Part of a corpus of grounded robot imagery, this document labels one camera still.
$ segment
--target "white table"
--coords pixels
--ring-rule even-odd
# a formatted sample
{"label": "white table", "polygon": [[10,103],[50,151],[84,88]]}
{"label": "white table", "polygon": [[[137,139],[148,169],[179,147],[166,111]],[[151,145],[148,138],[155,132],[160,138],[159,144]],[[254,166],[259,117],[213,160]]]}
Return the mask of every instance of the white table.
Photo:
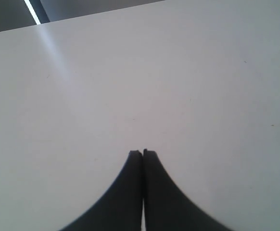
{"label": "white table", "polygon": [[0,231],[55,231],[129,150],[235,231],[280,231],[280,2],[167,0],[0,33]]}

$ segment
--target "fluorescent light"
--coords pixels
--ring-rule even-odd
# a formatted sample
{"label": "fluorescent light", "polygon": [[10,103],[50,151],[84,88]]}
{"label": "fluorescent light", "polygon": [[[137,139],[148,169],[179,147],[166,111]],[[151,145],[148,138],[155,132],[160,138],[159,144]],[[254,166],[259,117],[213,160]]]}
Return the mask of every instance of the fluorescent light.
{"label": "fluorescent light", "polygon": [[38,19],[38,16],[36,15],[31,3],[30,3],[30,0],[25,0],[25,3],[26,3],[26,6],[28,7],[32,17],[34,18],[34,21],[36,22],[37,25],[40,24],[40,21]]}

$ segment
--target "dark wall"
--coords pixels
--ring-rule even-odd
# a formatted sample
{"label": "dark wall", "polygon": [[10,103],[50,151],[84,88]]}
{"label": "dark wall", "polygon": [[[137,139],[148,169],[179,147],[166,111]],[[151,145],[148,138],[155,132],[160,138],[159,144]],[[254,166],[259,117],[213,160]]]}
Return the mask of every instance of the dark wall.
{"label": "dark wall", "polygon": [[35,24],[24,0],[0,0],[0,31]]}
{"label": "dark wall", "polygon": [[41,0],[49,20],[57,21],[161,0]]}

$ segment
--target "white surface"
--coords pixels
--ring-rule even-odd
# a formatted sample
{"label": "white surface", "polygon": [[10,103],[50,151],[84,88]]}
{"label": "white surface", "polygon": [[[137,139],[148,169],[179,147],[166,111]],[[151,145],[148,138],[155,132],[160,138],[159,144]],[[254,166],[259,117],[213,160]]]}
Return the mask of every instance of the white surface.
{"label": "white surface", "polygon": [[280,231],[279,4],[169,0],[0,33],[0,231],[67,225],[145,147],[235,231]]}

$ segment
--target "black curved object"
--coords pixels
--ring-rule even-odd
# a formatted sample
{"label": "black curved object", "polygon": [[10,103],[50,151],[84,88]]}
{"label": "black curved object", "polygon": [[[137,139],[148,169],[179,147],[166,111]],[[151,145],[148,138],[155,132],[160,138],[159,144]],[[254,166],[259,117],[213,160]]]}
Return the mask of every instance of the black curved object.
{"label": "black curved object", "polygon": [[156,152],[144,150],[143,171],[147,231],[229,231],[184,195]]}
{"label": "black curved object", "polygon": [[108,191],[62,231],[140,231],[142,199],[142,154],[131,151]]}

